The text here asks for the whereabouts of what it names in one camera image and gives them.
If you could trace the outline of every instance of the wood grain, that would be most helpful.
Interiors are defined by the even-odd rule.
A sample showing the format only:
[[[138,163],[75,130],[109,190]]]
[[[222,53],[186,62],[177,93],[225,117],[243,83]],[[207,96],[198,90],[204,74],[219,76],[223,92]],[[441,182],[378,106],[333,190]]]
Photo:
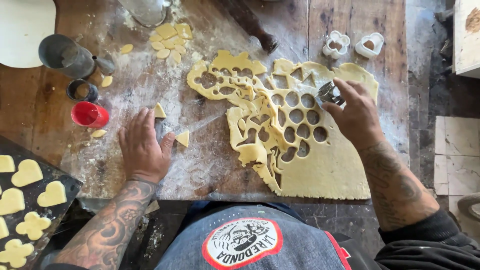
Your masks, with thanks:
[[[186,74],[197,59],[211,61],[218,49],[232,54],[248,51],[269,71],[273,60],[317,61],[329,67],[352,61],[373,73],[380,82],[378,107],[389,140],[400,151],[408,150],[407,67],[405,50],[405,3],[399,0],[285,0],[247,4],[262,20],[264,28],[280,40],[270,56],[258,40],[248,37],[215,0],[182,0],[172,6],[166,22],[191,25],[193,40],[178,66],[155,58],[148,43],[151,29],[125,18],[115,0],[70,2],[58,0],[56,33],[67,35],[102,56],[112,54],[117,65],[113,83],[99,88],[99,103],[110,113],[108,132],[91,139],[92,131],[72,123],[74,102],[65,95],[69,78],[45,67],[12,69],[0,66],[0,134],[85,182],[80,196],[111,198],[124,181],[116,131],[142,106],[160,102],[167,113],[156,120],[158,139],[167,131],[190,130],[190,147],[174,145],[170,172],[157,193],[158,199],[365,203],[315,198],[277,197],[250,168],[242,168],[239,154],[229,145],[225,116],[231,105],[206,100],[186,85]],[[332,30],[347,33],[349,54],[337,61],[321,55],[325,35]],[[385,36],[381,54],[370,61],[353,52],[363,35]],[[134,44],[128,55],[119,49]],[[96,85],[96,71],[89,81]]]

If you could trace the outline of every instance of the heart cookie cutter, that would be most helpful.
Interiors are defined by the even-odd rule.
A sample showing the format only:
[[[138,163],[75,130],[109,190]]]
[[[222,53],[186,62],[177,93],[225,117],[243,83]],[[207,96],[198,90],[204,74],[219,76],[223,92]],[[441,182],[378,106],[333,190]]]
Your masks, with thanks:
[[[371,35],[362,37],[361,40],[355,45],[355,51],[366,58],[372,58],[380,53],[383,44],[384,36],[382,36],[380,33],[373,33]]]
[[[341,48],[332,48],[330,47],[331,43],[340,44]],[[332,31],[330,36],[328,36],[325,46],[322,49],[322,52],[326,56],[330,56],[333,59],[338,59],[340,56],[347,53],[347,47],[350,45],[350,38],[347,35],[342,35],[338,31]]]

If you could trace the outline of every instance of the dough scrap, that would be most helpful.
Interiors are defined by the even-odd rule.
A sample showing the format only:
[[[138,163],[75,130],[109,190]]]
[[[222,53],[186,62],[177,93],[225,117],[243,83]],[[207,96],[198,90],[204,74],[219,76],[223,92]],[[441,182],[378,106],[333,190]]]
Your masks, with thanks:
[[[0,155],[0,172],[14,172],[15,162],[13,158],[8,155]]]
[[[188,141],[190,139],[190,131],[185,131],[183,133],[178,134],[175,136],[177,142],[181,143],[183,146],[188,147]]]
[[[5,238],[10,235],[10,232],[8,231],[7,224],[5,223],[5,219],[3,217],[0,217],[0,239]]]
[[[92,136],[93,138],[100,138],[100,137],[102,137],[103,135],[105,135],[106,133],[107,133],[106,130],[104,130],[104,129],[99,129],[99,130],[93,131],[93,133],[92,133],[91,136]]]
[[[155,118],[165,118],[167,115],[165,114],[165,111],[163,111],[162,105],[160,103],[156,103],[155,105]]]
[[[152,48],[155,50],[165,49],[165,46],[159,41],[152,42]]]
[[[227,69],[231,76],[223,75],[220,70]],[[239,76],[233,69],[249,69],[252,78]],[[291,74],[301,69],[301,80]],[[257,75],[265,73],[266,67],[259,61],[248,59],[248,53],[242,52],[232,56],[229,51],[219,50],[218,56],[207,66],[204,60],[199,60],[187,75],[188,85],[208,99],[227,99],[236,107],[227,110],[227,121],[230,129],[230,145],[240,153],[239,160],[242,166],[251,161],[257,162],[253,169],[259,174],[269,188],[278,196],[324,197],[332,199],[367,199],[370,191],[363,170],[363,165],[353,145],[340,133],[332,116],[323,111],[315,102],[312,108],[307,108],[301,102],[303,95],[309,95],[313,100],[318,89],[331,81],[335,76],[341,79],[355,79],[363,82],[374,99],[377,97],[378,83],[373,75],[363,68],[344,63],[339,68],[328,70],[325,66],[304,62],[294,64],[285,59],[274,61],[272,74],[267,77],[271,89],[264,86]],[[196,78],[201,78],[208,72],[217,79],[222,78],[222,83],[216,83],[205,89],[201,83],[196,83]],[[276,86],[274,77],[284,77],[288,89]],[[311,78],[315,87],[303,84]],[[233,88],[229,94],[222,94],[223,87]],[[291,107],[286,102],[276,105],[272,101],[273,95],[280,95],[283,100],[293,92],[298,96],[298,103]],[[291,112],[301,114],[300,121],[293,121]],[[316,123],[310,123],[308,114],[317,115]],[[245,119],[244,131],[241,131]],[[293,142],[285,139],[287,127],[297,130],[300,125],[308,129],[308,135],[295,133]],[[253,143],[245,143],[248,130],[256,131]],[[259,138],[260,130],[264,129],[269,134],[266,141]],[[314,136],[317,131],[324,131],[326,139]],[[288,157],[288,149],[294,150],[293,159],[284,161]],[[281,176],[280,185],[276,181],[276,174]]]
[[[18,172],[12,175],[12,184],[25,186],[43,179],[42,170],[35,160],[23,160],[18,164]]]
[[[177,34],[177,31],[171,24],[162,24],[155,28],[155,31],[161,35],[163,39],[169,39]]]
[[[170,41],[170,40],[164,40],[164,41],[162,41],[162,44],[167,49],[175,49],[175,44],[173,44],[173,42]]]
[[[181,38],[181,37],[176,38],[175,40],[173,40],[173,44],[174,44],[174,45],[182,45],[182,46],[183,46],[183,45],[185,45],[185,43],[186,43],[186,41],[185,41],[183,38]]]
[[[163,40],[163,37],[160,36],[160,35],[153,35],[153,36],[149,37],[148,40],[150,40],[152,42],[160,42],[160,41]]]
[[[113,82],[113,77],[112,76],[106,76],[105,78],[103,78],[102,87],[110,86],[110,84],[112,84],[112,82]]]
[[[185,54],[187,53],[187,50],[185,49],[184,46],[182,45],[175,45],[175,50],[179,52],[180,54]]]
[[[127,44],[127,45],[124,45],[121,49],[120,49],[120,52],[122,54],[126,54],[126,53],[129,53],[133,50],[133,44]]]
[[[0,199],[0,216],[13,214],[25,209],[24,193],[18,188],[9,188]]]
[[[5,250],[0,252],[0,262],[9,262],[13,268],[20,268],[27,263],[26,257],[33,250],[32,244],[22,244],[20,239],[12,239],[5,244]]]
[[[65,186],[60,181],[50,182],[45,188],[45,192],[40,193],[36,202],[42,207],[54,206],[67,202]]]
[[[40,239],[43,235],[43,230],[52,224],[49,218],[41,218],[37,212],[28,212],[24,220],[17,225],[15,230],[18,234],[28,235],[28,238],[32,241]]]
[[[169,49],[161,49],[156,53],[156,57],[159,59],[165,59],[168,57],[169,54],[170,54]]]
[[[192,30],[188,24],[175,24],[175,29],[180,37],[183,39],[192,39]]]
[[[177,63],[180,63],[180,61],[181,61],[180,53],[177,52],[176,50],[173,50],[171,54],[172,54],[173,60],[175,60],[175,62],[177,62]]]

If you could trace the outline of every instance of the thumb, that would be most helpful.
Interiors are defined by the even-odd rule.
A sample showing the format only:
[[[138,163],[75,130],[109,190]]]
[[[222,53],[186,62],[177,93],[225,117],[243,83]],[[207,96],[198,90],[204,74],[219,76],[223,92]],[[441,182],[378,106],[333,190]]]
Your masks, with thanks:
[[[169,132],[163,136],[162,141],[160,142],[160,148],[162,149],[162,154],[170,158],[172,153],[173,141],[175,140],[175,133]]]
[[[341,120],[342,114],[343,114],[343,109],[336,105],[335,103],[332,102],[324,102],[322,104],[322,109],[330,113],[333,117],[333,120],[335,120],[336,123]]]

